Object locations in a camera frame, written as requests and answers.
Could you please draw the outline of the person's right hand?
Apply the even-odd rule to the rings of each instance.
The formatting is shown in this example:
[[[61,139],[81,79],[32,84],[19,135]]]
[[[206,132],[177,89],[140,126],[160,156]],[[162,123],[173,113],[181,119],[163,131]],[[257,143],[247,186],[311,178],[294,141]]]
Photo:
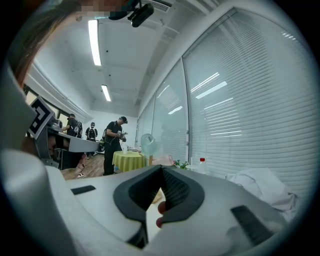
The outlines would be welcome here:
[[[161,214],[161,217],[159,217],[155,223],[156,223],[156,226],[161,229],[163,225],[163,215],[166,212],[166,201],[160,202],[157,207],[157,210],[159,214]]]

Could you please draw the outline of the long ceiling light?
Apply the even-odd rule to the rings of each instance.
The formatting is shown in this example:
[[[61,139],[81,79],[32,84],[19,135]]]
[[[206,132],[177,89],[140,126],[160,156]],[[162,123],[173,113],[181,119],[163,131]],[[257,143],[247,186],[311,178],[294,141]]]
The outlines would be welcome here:
[[[88,21],[88,33],[94,65],[101,66],[98,38],[98,21],[96,19]]]
[[[102,92],[105,96],[107,102],[111,102],[111,97],[108,91],[108,87],[106,85],[101,85]]]

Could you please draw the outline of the ceiling air vent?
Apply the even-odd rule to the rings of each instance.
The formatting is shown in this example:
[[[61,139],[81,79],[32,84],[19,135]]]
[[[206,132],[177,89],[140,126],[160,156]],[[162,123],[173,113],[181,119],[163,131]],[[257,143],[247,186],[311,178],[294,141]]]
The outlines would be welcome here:
[[[152,4],[155,9],[164,13],[166,13],[173,5],[172,3],[163,0],[145,0],[145,2]]]

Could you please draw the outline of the round table with green cloth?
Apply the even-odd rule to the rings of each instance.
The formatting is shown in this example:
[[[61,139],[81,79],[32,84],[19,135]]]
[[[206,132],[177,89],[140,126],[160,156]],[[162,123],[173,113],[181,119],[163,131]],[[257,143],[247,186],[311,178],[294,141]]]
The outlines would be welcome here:
[[[116,151],[113,154],[112,164],[115,173],[124,173],[145,167],[146,161],[139,152]]]

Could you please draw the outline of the pink cup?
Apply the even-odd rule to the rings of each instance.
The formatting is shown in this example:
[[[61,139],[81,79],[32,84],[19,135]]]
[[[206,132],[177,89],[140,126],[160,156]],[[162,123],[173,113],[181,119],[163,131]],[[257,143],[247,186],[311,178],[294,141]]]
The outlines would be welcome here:
[[[160,165],[163,165],[163,166],[173,166],[174,165],[174,160],[171,155],[165,155],[165,156],[160,157],[158,159],[158,162]]]

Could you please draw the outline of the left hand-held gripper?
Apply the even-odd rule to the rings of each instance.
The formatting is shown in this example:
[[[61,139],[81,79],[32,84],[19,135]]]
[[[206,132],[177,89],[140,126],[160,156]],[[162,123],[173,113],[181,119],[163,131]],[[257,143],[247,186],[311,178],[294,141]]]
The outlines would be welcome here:
[[[28,129],[33,136],[36,152],[40,160],[46,166],[58,168],[60,157],[50,154],[48,138],[55,137],[57,149],[67,150],[73,153],[95,152],[98,150],[99,143],[70,136],[62,132],[62,123],[56,119],[55,113],[43,100],[37,96],[30,107],[36,113],[36,117]]]

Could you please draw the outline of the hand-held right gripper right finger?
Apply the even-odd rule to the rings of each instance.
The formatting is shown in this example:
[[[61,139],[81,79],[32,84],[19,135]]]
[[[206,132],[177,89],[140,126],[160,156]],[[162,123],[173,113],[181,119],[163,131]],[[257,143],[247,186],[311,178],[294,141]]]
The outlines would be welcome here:
[[[165,166],[145,174],[164,192],[166,207],[147,253],[257,253],[287,226],[274,208],[230,181]]]

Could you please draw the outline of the glass partition with white blinds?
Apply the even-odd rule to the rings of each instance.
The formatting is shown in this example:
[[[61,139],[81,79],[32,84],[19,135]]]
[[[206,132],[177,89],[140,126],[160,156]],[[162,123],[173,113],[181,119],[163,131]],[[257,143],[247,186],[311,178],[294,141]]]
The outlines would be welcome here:
[[[142,109],[135,144],[151,134],[157,157],[204,158],[226,178],[268,169],[300,198],[320,165],[320,76],[297,34],[230,8],[175,60]]]

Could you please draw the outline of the red-capped plastic bottle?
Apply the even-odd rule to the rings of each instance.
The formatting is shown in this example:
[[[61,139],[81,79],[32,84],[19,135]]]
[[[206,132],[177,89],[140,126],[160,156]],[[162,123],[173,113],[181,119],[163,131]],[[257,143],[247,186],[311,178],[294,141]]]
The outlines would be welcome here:
[[[206,171],[207,168],[206,168],[206,159],[204,157],[201,157],[199,159],[199,164],[197,166],[197,171],[201,174],[206,174]]]

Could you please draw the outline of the person's left hand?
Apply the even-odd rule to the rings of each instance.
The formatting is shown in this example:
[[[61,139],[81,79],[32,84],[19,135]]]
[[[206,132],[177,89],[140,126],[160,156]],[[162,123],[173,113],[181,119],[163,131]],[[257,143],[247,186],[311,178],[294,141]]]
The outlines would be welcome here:
[[[84,178],[86,176],[83,173],[83,170],[85,169],[86,158],[87,158],[87,155],[83,154],[81,156],[81,159],[79,160],[76,168],[75,168],[75,173],[77,174],[77,179]]]

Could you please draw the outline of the teal textured cup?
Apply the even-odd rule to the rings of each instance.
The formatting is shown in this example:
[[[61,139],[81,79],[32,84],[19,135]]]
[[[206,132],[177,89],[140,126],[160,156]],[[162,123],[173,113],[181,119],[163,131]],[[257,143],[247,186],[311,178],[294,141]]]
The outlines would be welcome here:
[[[148,156],[154,156],[161,148],[159,142],[149,133],[142,135],[140,142],[142,153]]]

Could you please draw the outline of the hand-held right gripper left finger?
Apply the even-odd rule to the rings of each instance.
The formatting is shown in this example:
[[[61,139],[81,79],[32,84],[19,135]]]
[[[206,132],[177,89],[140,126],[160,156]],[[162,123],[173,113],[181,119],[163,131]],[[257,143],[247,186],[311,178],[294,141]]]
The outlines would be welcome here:
[[[148,168],[109,176],[66,181],[60,170],[47,168],[49,190],[62,226],[55,224],[56,248],[137,248],[129,243],[142,225],[126,218],[114,203],[116,187]]]

